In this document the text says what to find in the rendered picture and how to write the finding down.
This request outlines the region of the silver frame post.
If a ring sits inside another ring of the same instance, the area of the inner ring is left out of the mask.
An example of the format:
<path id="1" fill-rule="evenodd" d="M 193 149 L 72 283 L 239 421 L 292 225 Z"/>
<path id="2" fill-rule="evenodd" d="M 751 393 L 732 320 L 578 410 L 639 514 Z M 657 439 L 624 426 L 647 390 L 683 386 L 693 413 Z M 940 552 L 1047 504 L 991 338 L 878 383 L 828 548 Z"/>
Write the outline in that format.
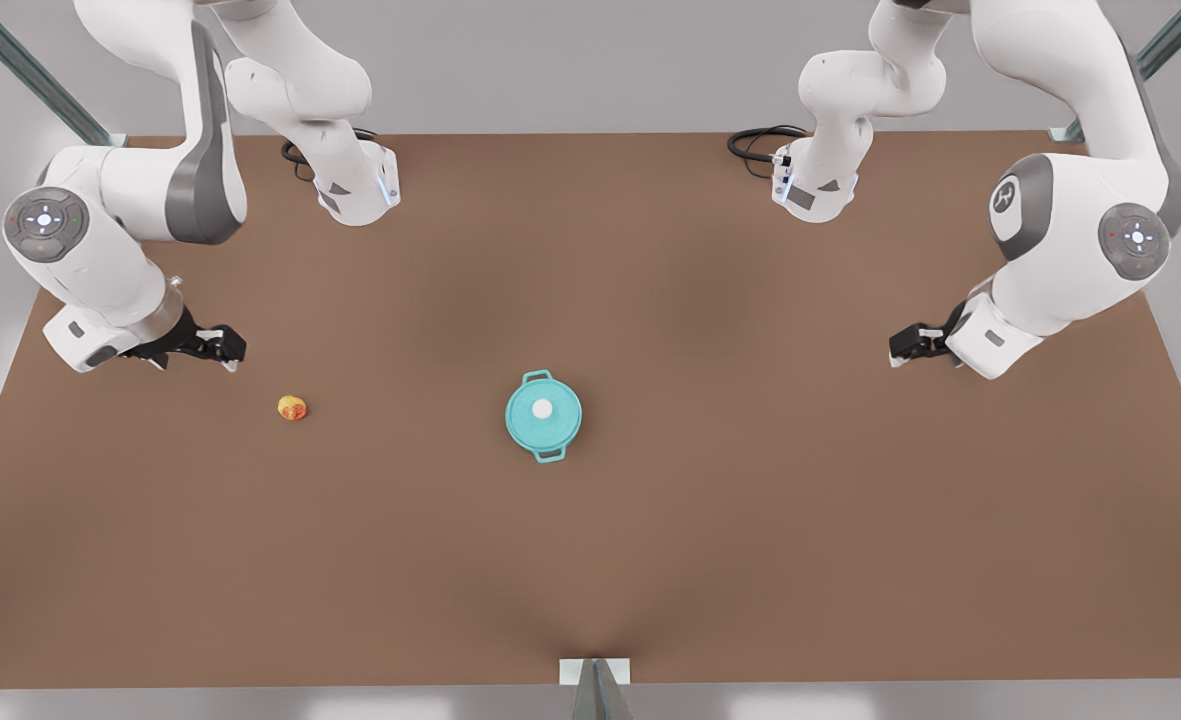
<path id="1" fill-rule="evenodd" d="M 102 127 L 102 123 L 84 109 L 81 102 L 77 102 L 72 94 L 68 94 L 60 81 L 56 81 L 56 77 L 43 67 L 43 63 L 38 61 L 2 22 L 0 22 L 0 61 L 79 140 L 93 146 L 124 148 L 128 145 L 128 135 L 110 133 L 105 127 Z"/>
<path id="2" fill-rule="evenodd" d="M 559 683 L 576 685 L 572 720 L 634 720 L 622 692 L 629 659 L 561 659 Z"/>
<path id="3" fill-rule="evenodd" d="M 1181 109 L 1181 0 L 1096 0 L 1137 70 L 1151 109 Z"/>

